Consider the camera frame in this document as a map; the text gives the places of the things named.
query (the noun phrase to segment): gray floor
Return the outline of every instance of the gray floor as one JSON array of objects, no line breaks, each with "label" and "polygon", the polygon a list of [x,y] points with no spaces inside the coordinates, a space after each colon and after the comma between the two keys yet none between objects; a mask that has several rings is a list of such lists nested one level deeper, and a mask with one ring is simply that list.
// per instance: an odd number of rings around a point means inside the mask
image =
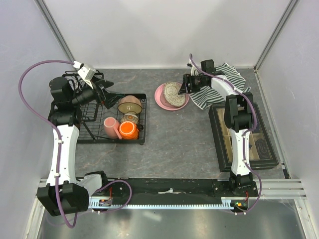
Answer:
[{"label": "gray floor", "polygon": [[[148,97],[146,142],[139,144],[78,144],[76,176],[104,170],[109,177],[228,178],[220,173],[208,109],[201,110],[191,100],[185,108],[169,112],[154,100],[156,88],[167,81],[181,82],[188,69],[103,70],[115,84],[111,90],[145,93]],[[238,72],[252,87],[266,129],[275,148],[265,108],[252,69]],[[284,178],[280,165],[259,170],[263,179]]]},{"label": "gray floor", "polygon": [[87,213],[74,229],[48,221],[60,224],[62,218],[43,220],[38,239],[305,239],[292,200],[260,201],[245,216],[218,210],[122,209]]}]

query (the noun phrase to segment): pink mug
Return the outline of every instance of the pink mug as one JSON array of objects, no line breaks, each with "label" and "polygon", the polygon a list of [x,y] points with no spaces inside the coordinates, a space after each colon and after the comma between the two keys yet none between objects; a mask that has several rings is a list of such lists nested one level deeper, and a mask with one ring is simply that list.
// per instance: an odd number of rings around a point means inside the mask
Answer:
[{"label": "pink mug", "polygon": [[118,128],[120,123],[113,117],[108,117],[104,120],[104,130],[109,138],[119,138],[122,139]]}]

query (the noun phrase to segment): pink plate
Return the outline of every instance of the pink plate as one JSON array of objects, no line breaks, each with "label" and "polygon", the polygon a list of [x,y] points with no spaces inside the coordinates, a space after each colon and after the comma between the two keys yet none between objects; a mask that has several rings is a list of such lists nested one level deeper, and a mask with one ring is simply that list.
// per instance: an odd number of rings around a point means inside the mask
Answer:
[{"label": "pink plate", "polygon": [[184,105],[182,105],[181,107],[178,107],[178,108],[173,108],[173,107],[168,107],[168,106],[165,106],[161,101],[160,101],[160,96],[163,92],[163,89],[164,89],[164,86],[165,86],[165,83],[164,84],[161,84],[155,91],[155,101],[156,103],[163,109],[165,110],[168,110],[168,111],[177,111],[181,108],[183,108],[184,106],[187,105],[188,101],[189,101],[189,95],[185,95],[185,103]]}]

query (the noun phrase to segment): gray tabletop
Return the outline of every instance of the gray tabletop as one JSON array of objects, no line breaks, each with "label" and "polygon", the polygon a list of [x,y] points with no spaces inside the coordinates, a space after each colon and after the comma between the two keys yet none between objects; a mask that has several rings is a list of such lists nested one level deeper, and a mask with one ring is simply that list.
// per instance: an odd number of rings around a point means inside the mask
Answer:
[{"label": "gray tabletop", "polygon": [[[167,81],[181,82],[188,69],[103,70],[115,84],[110,90],[145,93],[148,98],[146,141],[139,144],[78,144],[76,176],[104,170],[108,177],[228,178],[219,171],[208,109],[192,100],[181,110],[169,112],[155,100],[156,88]],[[265,108],[252,69],[238,72],[252,87],[267,132],[278,158]],[[258,171],[263,179],[283,179],[281,165]]]}]

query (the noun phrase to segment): striped towel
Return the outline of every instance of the striped towel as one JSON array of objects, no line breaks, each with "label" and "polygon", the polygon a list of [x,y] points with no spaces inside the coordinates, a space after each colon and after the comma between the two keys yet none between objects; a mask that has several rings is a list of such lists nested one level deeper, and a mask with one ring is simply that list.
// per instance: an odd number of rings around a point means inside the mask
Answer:
[{"label": "striped towel", "polygon": [[[245,88],[246,80],[236,71],[235,67],[224,63],[222,66],[216,66],[216,71],[222,71],[227,79],[239,90],[243,92],[250,91],[250,87]],[[217,104],[225,102],[222,96],[209,86],[205,86],[200,89],[199,92],[189,94],[195,105],[202,110],[209,107],[211,104]]]}]

